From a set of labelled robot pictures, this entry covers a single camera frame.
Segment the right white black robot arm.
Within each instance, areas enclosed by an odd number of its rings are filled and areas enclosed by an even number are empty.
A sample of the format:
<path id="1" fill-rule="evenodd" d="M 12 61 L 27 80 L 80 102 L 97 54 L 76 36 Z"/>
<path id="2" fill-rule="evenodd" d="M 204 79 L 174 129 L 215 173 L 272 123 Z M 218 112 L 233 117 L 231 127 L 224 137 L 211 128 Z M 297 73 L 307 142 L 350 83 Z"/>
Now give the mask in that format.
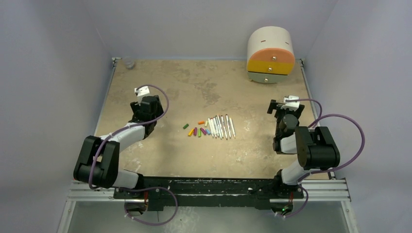
<path id="1" fill-rule="evenodd" d="M 327 127 L 310 129 L 301 126 L 299 118 L 305 109 L 298 98 L 290 96 L 283 102 L 271 100 L 267 113 L 275 111 L 276 127 L 273 150 L 278 154 L 296 155 L 287 168 L 278 171 L 273 192 L 283 198 L 306 175 L 335 168 L 340 163 L 340 152 Z"/>

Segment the dark green cap marker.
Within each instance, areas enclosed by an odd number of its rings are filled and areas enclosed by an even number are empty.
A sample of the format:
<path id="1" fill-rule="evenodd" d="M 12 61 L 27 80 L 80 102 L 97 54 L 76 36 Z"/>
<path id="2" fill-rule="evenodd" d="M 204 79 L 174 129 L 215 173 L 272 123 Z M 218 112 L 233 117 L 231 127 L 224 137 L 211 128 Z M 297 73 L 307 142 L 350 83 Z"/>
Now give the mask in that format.
<path id="1" fill-rule="evenodd" d="M 231 133 L 231 128 L 230 128 L 230 119 L 229 119 L 228 114 L 226 114 L 226 115 L 225 115 L 225 120 L 226 120 L 226 128 L 227 128 L 227 133 L 228 133 L 229 138 L 231 138 L 232 133 Z"/>

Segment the purple cap marker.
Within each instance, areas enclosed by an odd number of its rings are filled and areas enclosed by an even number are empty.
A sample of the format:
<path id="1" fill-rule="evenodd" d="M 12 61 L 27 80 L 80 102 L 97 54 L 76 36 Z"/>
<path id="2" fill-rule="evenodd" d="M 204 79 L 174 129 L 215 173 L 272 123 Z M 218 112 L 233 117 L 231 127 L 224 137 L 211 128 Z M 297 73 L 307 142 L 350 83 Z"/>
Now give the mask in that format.
<path id="1" fill-rule="evenodd" d="M 225 123 L 225 119 L 223 116 L 220 116 L 221 118 L 221 123 L 222 123 L 222 128 L 223 128 L 223 132 L 225 135 L 226 140 L 228 139 L 228 133 L 227 133 L 227 129 L 226 129 L 226 123 Z"/>

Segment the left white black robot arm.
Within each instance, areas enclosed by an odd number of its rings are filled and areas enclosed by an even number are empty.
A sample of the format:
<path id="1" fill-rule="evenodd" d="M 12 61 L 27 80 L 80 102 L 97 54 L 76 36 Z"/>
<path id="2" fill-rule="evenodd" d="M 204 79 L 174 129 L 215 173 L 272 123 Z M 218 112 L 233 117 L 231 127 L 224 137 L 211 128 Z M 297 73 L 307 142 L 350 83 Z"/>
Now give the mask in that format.
<path id="1" fill-rule="evenodd" d="M 134 199 L 143 196 L 145 185 L 141 174 L 120 169 L 120 153 L 134 143 L 146 139 L 157 120 L 164 115 L 158 95 L 145 96 L 132 102 L 132 119 L 121 129 L 100 137 L 88 136 L 81 147 L 73 178 L 92 188 L 126 188 Z"/>

